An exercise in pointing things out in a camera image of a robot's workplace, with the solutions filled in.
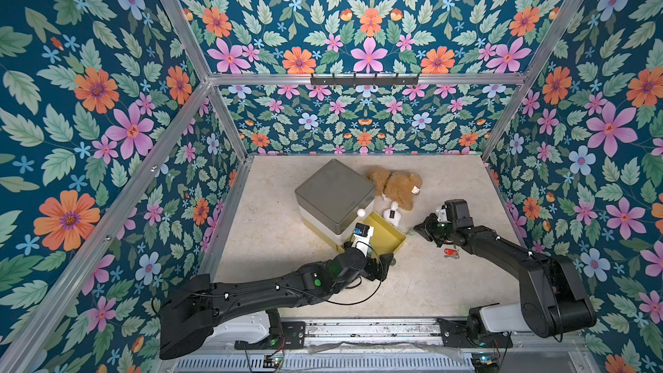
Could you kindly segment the yellow bottom drawer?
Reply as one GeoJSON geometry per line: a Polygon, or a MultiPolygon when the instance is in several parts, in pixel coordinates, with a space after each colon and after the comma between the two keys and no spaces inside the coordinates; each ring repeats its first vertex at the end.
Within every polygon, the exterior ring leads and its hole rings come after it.
{"type": "Polygon", "coordinates": [[[371,246],[379,255],[395,254],[406,241],[406,235],[376,212],[359,219],[359,224],[366,224],[374,229],[371,246]]]}

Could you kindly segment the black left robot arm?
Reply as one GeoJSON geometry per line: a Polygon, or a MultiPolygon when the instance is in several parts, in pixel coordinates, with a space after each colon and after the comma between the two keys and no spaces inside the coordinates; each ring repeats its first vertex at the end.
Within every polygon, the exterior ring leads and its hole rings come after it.
{"type": "Polygon", "coordinates": [[[253,313],[329,303],[333,295],[363,277],[385,281],[392,253],[370,257],[349,247],[332,260],[311,262],[289,274],[249,283],[214,283],[209,274],[195,276],[176,290],[159,310],[159,359],[186,356],[204,345],[213,329],[253,313]]]}

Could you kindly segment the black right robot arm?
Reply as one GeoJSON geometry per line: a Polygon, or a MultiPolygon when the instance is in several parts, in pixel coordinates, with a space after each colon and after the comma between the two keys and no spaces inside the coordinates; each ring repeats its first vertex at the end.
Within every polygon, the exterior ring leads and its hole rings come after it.
{"type": "Polygon", "coordinates": [[[513,276],[519,299],[511,304],[474,307],[468,335],[533,333],[562,339],[566,333],[595,326],[597,312],[568,257],[549,257],[517,245],[487,226],[476,226],[464,200],[447,200],[413,231],[439,248],[481,257],[513,276]]]}

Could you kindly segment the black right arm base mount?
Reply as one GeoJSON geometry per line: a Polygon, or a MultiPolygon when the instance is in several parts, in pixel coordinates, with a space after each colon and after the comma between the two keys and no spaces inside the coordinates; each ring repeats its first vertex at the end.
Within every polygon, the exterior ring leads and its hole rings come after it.
{"type": "Polygon", "coordinates": [[[509,349],[513,346],[510,333],[492,333],[480,316],[482,307],[473,307],[465,319],[437,318],[444,346],[452,348],[509,349]]]}

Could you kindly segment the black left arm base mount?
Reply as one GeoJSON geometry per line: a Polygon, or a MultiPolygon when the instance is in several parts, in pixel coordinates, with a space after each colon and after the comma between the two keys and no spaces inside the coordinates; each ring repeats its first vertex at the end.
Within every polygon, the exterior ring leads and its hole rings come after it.
{"type": "Polygon", "coordinates": [[[302,349],[304,347],[307,324],[304,321],[283,321],[276,310],[249,314],[234,319],[239,326],[239,339],[235,350],[302,349]]]}

